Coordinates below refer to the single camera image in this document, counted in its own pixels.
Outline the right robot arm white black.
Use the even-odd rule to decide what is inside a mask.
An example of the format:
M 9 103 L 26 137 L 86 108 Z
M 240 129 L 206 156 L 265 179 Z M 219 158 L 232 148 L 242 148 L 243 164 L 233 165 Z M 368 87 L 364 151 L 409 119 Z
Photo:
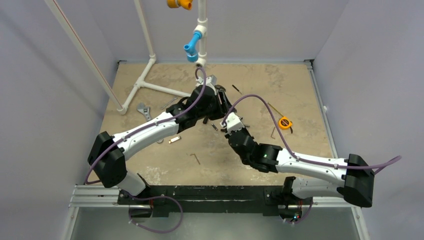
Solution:
M 262 173 L 293 173 L 296 177 L 281 189 L 288 204 L 312 197 L 342 198 L 357 207 L 373 205 L 375 172 L 357 154 L 348 158 L 325 158 L 307 154 L 290 154 L 278 145 L 257 143 L 246 128 L 225 134 L 229 146 L 244 165 Z

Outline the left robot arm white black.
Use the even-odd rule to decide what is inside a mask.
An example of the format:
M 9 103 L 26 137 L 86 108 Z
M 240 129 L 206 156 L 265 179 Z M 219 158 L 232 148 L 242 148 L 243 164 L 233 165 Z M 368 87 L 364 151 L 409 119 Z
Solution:
M 223 118 L 231 106 L 223 86 L 199 85 L 189 97 L 138 127 L 114 135 L 99 133 L 87 159 L 89 171 L 95 172 L 105 188 L 119 187 L 142 205 L 149 199 L 148 184 L 127 169 L 126 161 L 156 141 L 194 127 L 199 120 Z

